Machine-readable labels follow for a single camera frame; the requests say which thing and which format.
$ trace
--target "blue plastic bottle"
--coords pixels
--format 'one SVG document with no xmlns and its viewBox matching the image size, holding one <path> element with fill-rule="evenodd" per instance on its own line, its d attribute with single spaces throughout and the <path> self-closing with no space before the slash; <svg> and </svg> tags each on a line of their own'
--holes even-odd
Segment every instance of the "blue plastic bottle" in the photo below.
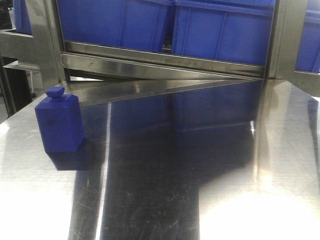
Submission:
<svg viewBox="0 0 320 240">
<path fill-rule="evenodd" d="M 85 137 L 79 99 L 64 94 L 63 86 L 45 92 L 47 97 L 35 107 L 44 150 L 46 152 L 74 152 Z"/>
</svg>

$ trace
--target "metal frame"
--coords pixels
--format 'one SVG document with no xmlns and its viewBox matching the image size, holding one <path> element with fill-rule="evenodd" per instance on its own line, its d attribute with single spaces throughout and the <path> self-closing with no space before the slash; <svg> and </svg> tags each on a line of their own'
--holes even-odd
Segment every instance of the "metal frame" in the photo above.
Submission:
<svg viewBox="0 0 320 240">
<path fill-rule="evenodd" d="M 70 69 L 152 80 L 285 79 L 320 97 L 320 74 L 295 70 L 307 4 L 276 1 L 266 66 L 64 41 L 56 0 L 26 0 L 33 36 L 0 33 L 1 55 L 18 59 L 7 68 L 39 70 L 45 88 L 69 81 Z"/>
<path fill-rule="evenodd" d="M 266 67 L 269 79 L 285 79 L 320 97 L 320 74 L 296 71 L 308 0 L 278 0 Z"/>
</svg>

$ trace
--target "bottle cap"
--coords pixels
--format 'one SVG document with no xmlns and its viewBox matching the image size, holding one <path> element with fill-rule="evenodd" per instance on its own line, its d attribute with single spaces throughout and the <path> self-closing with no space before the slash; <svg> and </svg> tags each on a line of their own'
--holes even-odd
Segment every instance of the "bottle cap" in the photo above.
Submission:
<svg viewBox="0 0 320 240">
<path fill-rule="evenodd" d="M 53 86 L 53 87 L 49 87 L 45 93 L 48 97 L 51 98 L 60 98 L 65 92 L 65 87 L 63 86 Z"/>
</svg>

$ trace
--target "scratch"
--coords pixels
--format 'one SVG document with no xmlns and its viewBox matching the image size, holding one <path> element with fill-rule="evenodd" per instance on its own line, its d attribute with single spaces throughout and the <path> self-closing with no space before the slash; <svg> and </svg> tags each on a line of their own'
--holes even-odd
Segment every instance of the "scratch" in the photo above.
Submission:
<svg viewBox="0 0 320 240">
<path fill-rule="evenodd" d="M 83 206 L 83 207 L 85 207 L 85 208 L 87 208 L 87 209 L 93 210 L 93 208 L 91 208 L 91 207 L 89 207 L 89 206 L 87 206 L 87 205 L 84 205 L 84 204 L 82 204 L 82 203 L 80 203 L 80 202 L 77 202 L 77 204 L 79 204 L 79 205 L 81 205 L 81 206 Z"/>
</svg>

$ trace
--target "blue plastic crate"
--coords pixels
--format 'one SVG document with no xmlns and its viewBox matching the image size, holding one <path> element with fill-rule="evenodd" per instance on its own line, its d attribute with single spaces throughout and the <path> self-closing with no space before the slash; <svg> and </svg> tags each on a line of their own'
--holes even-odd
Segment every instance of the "blue plastic crate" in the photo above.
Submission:
<svg viewBox="0 0 320 240">
<path fill-rule="evenodd" d="M 30 20 L 25 0 L 14 0 L 14 24 L 16 31 L 23 34 L 32 34 Z"/>
<path fill-rule="evenodd" d="M 172 0 L 58 0 L 64 38 L 152 52 L 162 48 Z"/>
<path fill-rule="evenodd" d="M 176 1 L 172 53 L 265 65 L 273 8 Z"/>
<path fill-rule="evenodd" d="M 296 69 L 320 72 L 320 12 L 307 11 Z"/>
<path fill-rule="evenodd" d="M 173 94 L 177 131 L 239 124 L 256 118 L 262 80 Z"/>
<path fill-rule="evenodd" d="M 201 2 L 201 3 L 211 3 L 211 4 L 218 4 L 218 5 L 228 5 L 228 6 L 235 6 L 235 7 L 247 7 L 247 8 L 255 8 L 255 9 L 273 9 L 271 5 L 272 2 L 274 4 L 274 0 L 191 0 L 193 2 Z M 171 37 L 174 33 L 174 26 L 175 26 L 175 15 L 176 15 L 176 7 L 171 7 L 168 13 L 168 26 L 166 29 L 166 36 Z"/>
</svg>

